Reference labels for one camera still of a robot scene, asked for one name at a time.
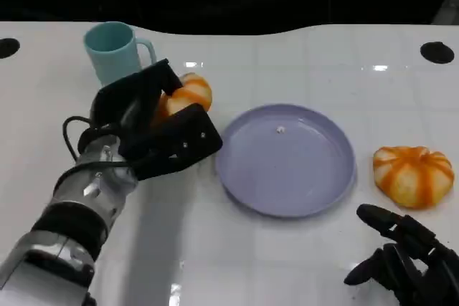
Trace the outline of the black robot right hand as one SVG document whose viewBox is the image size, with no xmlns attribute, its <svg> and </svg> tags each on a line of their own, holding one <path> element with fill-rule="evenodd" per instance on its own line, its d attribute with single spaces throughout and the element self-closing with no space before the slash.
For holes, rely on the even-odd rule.
<svg viewBox="0 0 459 306">
<path fill-rule="evenodd" d="M 381 236 L 391 239 L 353 268 L 349 286 L 374 280 L 392 291 L 400 305 L 457 305 L 458 255 L 409 215 L 361 204 L 357 216 Z"/>
</svg>

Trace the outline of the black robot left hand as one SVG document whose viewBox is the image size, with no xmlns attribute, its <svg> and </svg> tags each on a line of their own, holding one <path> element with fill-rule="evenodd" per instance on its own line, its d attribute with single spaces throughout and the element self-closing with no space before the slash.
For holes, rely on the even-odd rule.
<svg viewBox="0 0 459 306">
<path fill-rule="evenodd" d="M 159 117 L 160 97 L 172 95 L 182 85 L 163 59 L 101 88 L 79 151 L 91 140 L 114 135 L 120 140 L 118 153 L 139 181 L 182 171 L 216 153 L 222 138 L 198 102 L 165 119 Z"/>
</svg>

